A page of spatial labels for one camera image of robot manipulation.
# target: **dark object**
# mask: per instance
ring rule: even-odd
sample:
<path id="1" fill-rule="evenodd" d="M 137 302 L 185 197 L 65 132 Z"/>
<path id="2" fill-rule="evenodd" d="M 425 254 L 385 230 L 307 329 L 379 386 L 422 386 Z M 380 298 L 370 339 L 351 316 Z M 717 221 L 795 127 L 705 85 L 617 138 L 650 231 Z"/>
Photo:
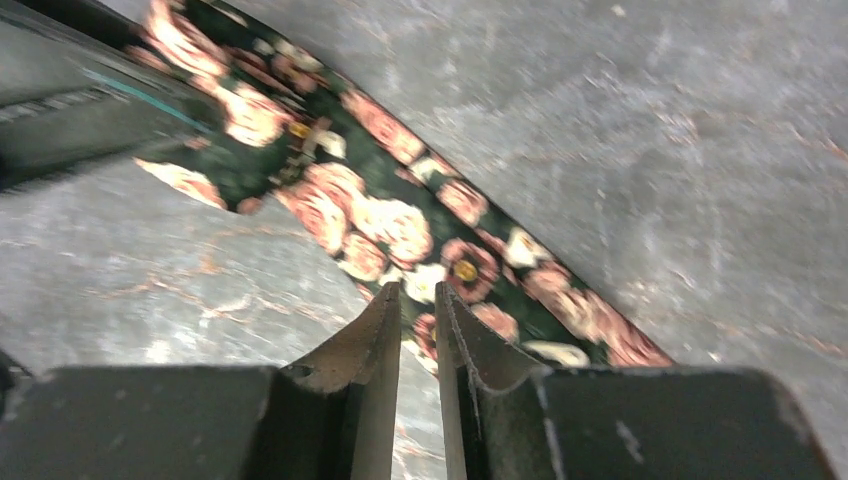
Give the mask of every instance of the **dark object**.
<path id="1" fill-rule="evenodd" d="M 282 369 L 69 367 L 13 380 L 0 478 L 388 479 L 398 295 L 388 284 Z M 437 308 L 451 479 L 835 478 L 764 374 L 558 369 L 505 343 L 447 284 Z"/>
<path id="2" fill-rule="evenodd" d="M 445 451 L 459 479 L 833 479 L 774 378 L 746 369 L 557 369 L 436 304 Z"/>
<path id="3" fill-rule="evenodd" d="M 32 374 L 23 365 L 0 350 L 0 418 L 5 412 L 8 393 L 22 381 L 30 378 Z"/>
<path id="4" fill-rule="evenodd" d="M 389 478 L 397 285 L 291 365 L 67 367 L 20 383 L 3 480 Z"/>
<path id="5" fill-rule="evenodd" d="M 60 20 L 77 18 L 72 25 L 98 38 L 0 0 L 0 191 L 173 148 L 221 121 L 211 98 L 108 46 L 129 35 L 125 19 L 93 3 L 27 3 Z M 71 8 L 82 10 L 74 17 Z"/>

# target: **dark green fabric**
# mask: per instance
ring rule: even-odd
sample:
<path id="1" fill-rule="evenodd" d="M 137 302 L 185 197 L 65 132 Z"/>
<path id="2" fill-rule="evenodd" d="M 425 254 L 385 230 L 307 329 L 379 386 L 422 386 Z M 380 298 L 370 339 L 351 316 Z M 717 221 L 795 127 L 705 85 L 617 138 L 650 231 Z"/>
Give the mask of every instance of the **dark green fabric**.
<path id="1" fill-rule="evenodd" d="M 154 0 L 126 52 L 216 98 L 225 116 L 219 131 L 139 165 L 233 212 L 280 200 L 367 298 L 400 281 L 406 344 L 432 370 L 441 280 L 543 357 L 670 363 L 436 152 L 280 33 L 224 2 Z"/>

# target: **white flower print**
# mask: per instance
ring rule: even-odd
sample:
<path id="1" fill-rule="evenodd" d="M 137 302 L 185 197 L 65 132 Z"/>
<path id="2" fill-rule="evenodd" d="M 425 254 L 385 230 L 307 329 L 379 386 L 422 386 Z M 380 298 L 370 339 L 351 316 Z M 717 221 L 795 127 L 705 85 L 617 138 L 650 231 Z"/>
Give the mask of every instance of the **white flower print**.
<path id="1" fill-rule="evenodd" d="M 449 177 L 458 176 L 456 170 L 447 165 L 444 160 L 433 157 L 415 162 L 409 167 L 409 171 L 422 183 L 429 182 L 434 173 L 441 173 Z"/>
<path id="2" fill-rule="evenodd" d="M 345 158 L 347 142 L 335 132 L 321 132 L 315 136 L 315 143 L 324 147 L 324 151 L 336 158 Z"/>
<path id="3" fill-rule="evenodd" d="M 403 276 L 406 294 L 418 303 L 436 302 L 436 284 L 447 277 L 448 269 L 439 263 L 417 265 Z"/>
<path id="4" fill-rule="evenodd" d="M 389 268 L 382 277 L 380 277 L 380 280 L 377 283 L 379 283 L 382 287 L 389 282 L 399 282 L 401 278 L 403 278 L 403 270 L 392 265 L 392 267 Z"/>
<path id="5" fill-rule="evenodd" d="M 564 367 L 585 367 L 589 365 L 589 356 L 574 345 L 530 340 L 524 342 L 521 346 L 548 360 L 559 362 Z"/>
<path id="6" fill-rule="evenodd" d="M 551 252 L 539 245 L 526 230 L 512 227 L 504 251 L 504 260 L 515 268 L 535 268 L 541 260 L 553 260 Z"/>

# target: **stained floor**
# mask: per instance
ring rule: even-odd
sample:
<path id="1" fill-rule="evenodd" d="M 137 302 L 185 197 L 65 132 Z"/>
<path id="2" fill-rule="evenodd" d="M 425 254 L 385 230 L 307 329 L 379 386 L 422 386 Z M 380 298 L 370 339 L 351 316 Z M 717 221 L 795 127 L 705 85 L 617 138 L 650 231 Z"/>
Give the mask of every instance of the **stained floor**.
<path id="1" fill-rule="evenodd" d="M 676 359 L 785 381 L 848 477 L 848 3 L 238 3 Z M 281 206 L 218 212 L 129 163 L 0 199 L 0 265 L 0 344 L 37 369 L 285 363 L 364 306 Z M 437 384 L 402 368 L 394 478 L 445 478 Z"/>

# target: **fabric strip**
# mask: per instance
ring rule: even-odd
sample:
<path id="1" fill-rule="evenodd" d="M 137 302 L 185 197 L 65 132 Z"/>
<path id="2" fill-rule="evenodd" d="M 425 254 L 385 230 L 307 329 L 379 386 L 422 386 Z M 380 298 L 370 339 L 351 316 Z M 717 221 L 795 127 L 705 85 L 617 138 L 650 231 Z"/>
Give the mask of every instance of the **fabric strip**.
<path id="1" fill-rule="evenodd" d="M 216 0 L 153 0 L 136 61 L 217 99 L 221 127 L 137 159 L 241 214 L 277 199 L 366 299 L 404 293 L 404 338 L 435 373 L 434 300 L 449 282 L 506 341 L 582 367 L 672 360 L 438 153 L 285 36 Z"/>

